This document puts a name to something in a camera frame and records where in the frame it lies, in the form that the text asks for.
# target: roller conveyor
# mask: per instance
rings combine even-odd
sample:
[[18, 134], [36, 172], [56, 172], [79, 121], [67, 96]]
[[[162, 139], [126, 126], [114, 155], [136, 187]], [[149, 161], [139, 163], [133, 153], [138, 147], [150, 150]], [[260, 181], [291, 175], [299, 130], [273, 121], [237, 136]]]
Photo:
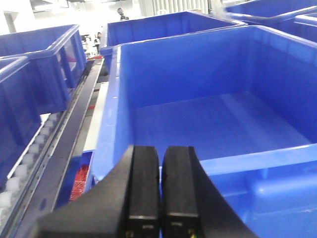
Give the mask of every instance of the roller conveyor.
[[0, 237], [26, 237], [54, 209], [102, 64], [87, 63], [67, 110], [48, 116], [9, 174], [0, 193]]

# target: person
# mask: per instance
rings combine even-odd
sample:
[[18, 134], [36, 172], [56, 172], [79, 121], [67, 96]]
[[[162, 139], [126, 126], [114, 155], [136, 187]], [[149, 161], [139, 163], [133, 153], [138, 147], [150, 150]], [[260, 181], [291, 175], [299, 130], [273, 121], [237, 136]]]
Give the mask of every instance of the person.
[[95, 39], [95, 46], [97, 48], [98, 54], [99, 54], [100, 39], [101, 39], [101, 32], [98, 32], [97, 33], [97, 38]]
[[122, 8], [118, 8], [117, 12], [119, 13], [120, 17], [120, 21], [125, 21], [125, 20], [129, 20], [129, 17], [124, 15], [123, 9]]

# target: red item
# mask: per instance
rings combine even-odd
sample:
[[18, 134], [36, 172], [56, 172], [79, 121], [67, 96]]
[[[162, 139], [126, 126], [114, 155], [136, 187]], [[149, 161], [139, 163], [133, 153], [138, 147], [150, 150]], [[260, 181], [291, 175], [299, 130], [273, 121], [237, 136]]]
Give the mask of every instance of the red item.
[[70, 201], [76, 200], [84, 193], [86, 180], [88, 176], [88, 170], [88, 165], [82, 165], [80, 169], [77, 171], [74, 186], [70, 195]]

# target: blue plastic bin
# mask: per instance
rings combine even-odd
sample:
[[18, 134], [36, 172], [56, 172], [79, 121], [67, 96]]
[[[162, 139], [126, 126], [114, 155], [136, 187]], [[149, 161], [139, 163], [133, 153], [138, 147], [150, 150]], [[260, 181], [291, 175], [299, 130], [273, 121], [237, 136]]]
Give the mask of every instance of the blue plastic bin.
[[84, 151], [82, 155], [74, 156], [72, 157], [70, 164], [68, 166], [64, 182], [62, 184], [59, 197], [57, 200], [57, 204], [55, 206], [55, 209], [66, 205], [69, 203], [71, 192], [74, 186], [76, 174], [79, 171], [79, 169], [82, 167], [82, 165], [89, 166], [89, 172], [87, 174], [87, 179], [85, 183], [84, 193], [89, 191], [94, 185], [95, 180], [92, 175], [92, 170], [90, 169], [92, 158], [94, 156], [94, 151]]
[[160, 162], [169, 145], [195, 146], [256, 234], [315, 238], [316, 56], [316, 43], [263, 26], [118, 46], [94, 174], [129, 144], [155, 146]]
[[78, 25], [0, 36], [0, 56], [27, 56], [31, 90], [41, 114], [64, 111], [85, 67]]
[[112, 51], [116, 45], [243, 24], [245, 23], [219, 20], [190, 11], [109, 23], [106, 45], [101, 47], [100, 53], [105, 57], [110, 69]]
[[25, 68], [27, 57], [0, 59], [0, 190], [41, 124]]
[[290, 24], [289, 33], [317, 42], [317, 13], [296, 16]]
[[229, 15], [248, 24], [264, 25], [288, 32], [295, 16], [317, 12], [317, 0], [252, 0], [226, 8]]

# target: white roller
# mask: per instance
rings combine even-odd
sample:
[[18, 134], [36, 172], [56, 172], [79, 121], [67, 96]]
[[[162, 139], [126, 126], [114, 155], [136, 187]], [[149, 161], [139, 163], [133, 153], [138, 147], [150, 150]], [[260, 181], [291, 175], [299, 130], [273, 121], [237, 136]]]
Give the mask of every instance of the white roller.
[[36, 144], [43, 145], [45, 143], [46, 137], [47, 137], [46, 135], [38, 135], [37, 137], [35, 137], [34, 142]]
[[40, 148], [41, 147], [39, 144], [32, 144], [32, 145], [30, 145], [28, 152], [32, 153], [32, 154], [37, 154], [37, 153], [39, 153]]
[[19, 165], [16, 167], [14, 174], [16, 177], [22, 177], [25, 178], [28, 176], [30, 171], [30, 165]]
[[58, 113], [55, 113], [55, 114], [51, 114], [49, 116], [49, 120], [52, 120], [52, 121], [57, 121], [59, 118], [59, 114]]
[[47, 120], [44, 124], [44, 127], [50, 127], [53, 128], [55, 126], [55, 121], [53, 120]]
[[9, 178], [5, 184], [6, 191], [18, 191], [21, 188], [23, 179], [21, 177]]
[[49, 136], [51, 133], [51, 128], [50, 127], [42, 127], [40, 130], [40, 135], [47, 135]]
[[0, 193], [0, 207], [9, 208], [16, 197], [16, 191], [6, 191]]
[[35, 154], [27, 153], [22, 158], [22, 163], [27, 165], [32, 165], [35, 162]]
[[8, 214], [8, 209], [5, 207], [0, 207], [0, 220], [6, 215]]

